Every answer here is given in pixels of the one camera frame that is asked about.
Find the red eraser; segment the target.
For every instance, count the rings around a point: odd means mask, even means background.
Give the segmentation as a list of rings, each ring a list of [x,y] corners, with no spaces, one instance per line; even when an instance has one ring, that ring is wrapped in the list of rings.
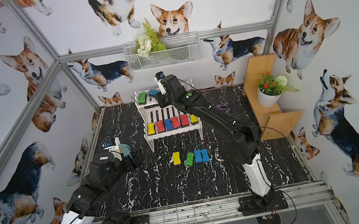
[[[178,117],[172,117],[170,120],[171,120],[172,126],[173,126],[173,128],[175,130],[181,127],[181,124],[180,124],[180,121],[179,121]]]
[[[179,116],[182,127],[188,127],[190,125],[188,115],[183,114]]]
[[[166,131],[164,122],[158,121],[155,123],[158,133],[163,133]]]

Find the yellow eraser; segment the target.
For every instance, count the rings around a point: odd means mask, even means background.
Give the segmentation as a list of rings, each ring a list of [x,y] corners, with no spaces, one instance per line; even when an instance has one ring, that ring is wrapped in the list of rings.
[[[155,124],[154,123],[147,124],[147,131],[148,131],[147,134],[149,136],[155,135],[157,133],[155,129]]]
[[[197,124],[199,122],[199,119],[195,115],[191,114],[189,117],[191,124]]]
[[[180,152],[174,152],[172,155],[172,161],[174,165],[181,164]]]

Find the green eraser top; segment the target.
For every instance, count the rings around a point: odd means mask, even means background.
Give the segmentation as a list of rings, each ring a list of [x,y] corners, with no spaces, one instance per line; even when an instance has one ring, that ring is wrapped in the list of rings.
[[[138,98],[137,100],[138,104],[145,105],[147,103],[147,98],[148,98],[147,92],[140,92],[137,98]]]
[[[194,156],[195,156],[195,154],[193,152],[188,152],[187,153],[187,158],[186,158],[186,161],[185,161],[186,166],[191,167],[193,165]]]

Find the blue eraser top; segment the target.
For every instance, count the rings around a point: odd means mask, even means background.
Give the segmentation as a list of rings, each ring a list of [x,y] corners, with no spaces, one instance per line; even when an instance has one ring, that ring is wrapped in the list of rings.
[[[148,95],[151,97],[154,97],[154,98],[159,94],[160,94],[160,91],[158,91],[158,90],[152,89],[152,90],[148,91]]]
[[[208,154],[208,149],[201,150],[200,152],[201,152],[201,154],[202,154],[202,160],[203,160],[203,162],[209,162],[209,161],[210,161],[210,157],[209,157],[209,154]]]
[[[194,158],[195,158],[196,163],[203,162],[201,150],[194,151]]]

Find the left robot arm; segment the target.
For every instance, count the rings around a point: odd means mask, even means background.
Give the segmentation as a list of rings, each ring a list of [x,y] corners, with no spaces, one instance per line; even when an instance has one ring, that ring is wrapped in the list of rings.
[[[102,152],[89,165],[89,174],[74,192],[61,224],[91,224],[90,210],[100,204],[121,184],[122,178],[142,165],[136,151],[129,153]],[[113,209],[101,224],[133,224],[128,212]]]

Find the teal dustpan with brush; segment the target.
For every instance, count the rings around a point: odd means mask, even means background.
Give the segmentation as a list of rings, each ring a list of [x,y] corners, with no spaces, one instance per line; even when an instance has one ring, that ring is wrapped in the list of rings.
[[[127,144],[119,144],[118,150],[122,157],[131,156],[131,148]]]

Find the wooden corner shelf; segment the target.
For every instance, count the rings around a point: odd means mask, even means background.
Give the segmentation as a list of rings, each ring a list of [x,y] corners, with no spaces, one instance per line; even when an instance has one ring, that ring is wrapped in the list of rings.
[[[277,101],[279,96],[270,96],[258,88],[262,74],[271,72],[275,54],[250,57],[245,76],[244,95],[247,96],[256,120],[262,129],[261,140],[272,140],[290,136],[302,112],[282,112]]]

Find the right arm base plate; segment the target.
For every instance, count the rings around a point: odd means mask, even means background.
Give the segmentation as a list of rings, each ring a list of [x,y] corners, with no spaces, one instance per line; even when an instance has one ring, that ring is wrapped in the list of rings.
[[[238,211],[244,216],[284,210],[289,207],[287,199],[282,192],[276,191],[264,198],[259,196],[240,197]]]

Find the purple pink toy rake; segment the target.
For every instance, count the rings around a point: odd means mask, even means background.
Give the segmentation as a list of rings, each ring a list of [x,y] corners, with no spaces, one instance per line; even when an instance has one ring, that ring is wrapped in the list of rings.
[[[224,111],[227,114],[230,112],[230,108],[228,107],[228,105],[219,104],[219,105],[216,105],[216,107],[219,110]]]

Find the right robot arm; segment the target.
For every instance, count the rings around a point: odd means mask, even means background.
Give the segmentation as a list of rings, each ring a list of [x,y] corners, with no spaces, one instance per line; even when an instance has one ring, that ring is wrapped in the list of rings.
[[[210,103],[199,90],[193,88],[186,90],[175,75],[166,76],[163,72],[158,72],[155,81],[160,90],[156,99],[161,108],[172,105],[180,112],[195,115],[230,140],[229,157],[244,167],[251,184],[254,203],[241,210],[251,212],[268,210],[275,191],[261,163],[259,152],[261,141],[257,127],[253,126],[254,123],[245,124],[228,115]]]

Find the blue eraser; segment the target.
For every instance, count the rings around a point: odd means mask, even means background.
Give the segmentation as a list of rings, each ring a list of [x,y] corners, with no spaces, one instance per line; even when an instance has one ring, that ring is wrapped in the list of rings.
[[[172,123],[171,119],[166,119],[163,122],[164,122],[166,131],[174,130],[174,126],[173,126],[173,123]]]
[[[195,158],[196,163],[203,162],[201,150],[194,151],[194,158]]]
[[[201,152],[201,154],[202,154],[202,160],[203,160],[203,162],[209,162],[209,161],[210,161],[210,157],[209,157],[209,154],[208,154],[208,149],[201,150],[200,152]]]
[[[152,90],[148,91],[148,95],[151,97],[154,97],[154,98],[159,94],[160,94],[160,91],[158,91],[158,90],[152,89]]]

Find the potted plant white pot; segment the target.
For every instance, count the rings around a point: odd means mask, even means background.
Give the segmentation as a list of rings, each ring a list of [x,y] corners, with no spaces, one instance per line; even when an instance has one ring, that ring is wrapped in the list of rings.
[[[284,93],[300,92],[300,89],[289,85],[289,80],[285,75],[274,76],[270,72],[261,74],[261,80],[257,86],[259,104],[267,108],[274,106]]]

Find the artificial fern white flowers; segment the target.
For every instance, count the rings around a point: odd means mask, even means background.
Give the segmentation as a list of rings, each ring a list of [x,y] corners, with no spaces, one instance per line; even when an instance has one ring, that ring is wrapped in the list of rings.
[[[135,56],[150,58],[153,54],[167,50],[165,44],[159,39],[158,33],[152,28],[151,23],[144,19],[142,23],[144,32],[135,41],[136,47],[133,50]]]

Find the white wooden shelf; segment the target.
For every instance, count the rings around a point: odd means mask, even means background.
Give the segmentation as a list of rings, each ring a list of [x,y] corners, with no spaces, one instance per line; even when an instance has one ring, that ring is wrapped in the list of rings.
[[[148,91],[150,91],[150,90],[136,92],[135,96],[134,96],[134,101],[135,101],[136,108],[143,120],[144,138],[147,141],[147,143],[152,151],[155,150],[155,141],[156,140],[162,139],[165,137],[174,136],[174,135],[180,134],[180,133],[185,133],[185,132],[196,130],[199,133],[199,137],[201,139],[203,139],[203,126],[202,126],[202,122],[199,117],[197,117],[199,119],[199,122],[197,124],[191,124],[189,114],[187,114],[185,112],[181,112],[178,109],[176,109],[174,106],[170,106],[170,105],[165,108],[159,107],[156,98],[149,96]],[[147,103],[145,105],[140,105],[137,102],[137,100],[138,100],[137,97],[140,92],[147,92],[148,98],[147,98]],[[188,127],[181,126],[180,128],[178,128],[176,130],[174,129],[172,131],[165,131],[163,133],[158,133],[156,125],[155,125],[155,129],[156,129],[157,133],[155,135],[151,135],[151,136],[149,136],[147,134],[147,132],[148,132],[147,124],[149,124],[149,123],[155,124],[158,121],[164,121],[166,119],[171,119],[172,117],[179,118],[179,116],[183,115],[183,114],[188,115],[188,119],[189,119],[189,123],[190,123],[190,125]]]

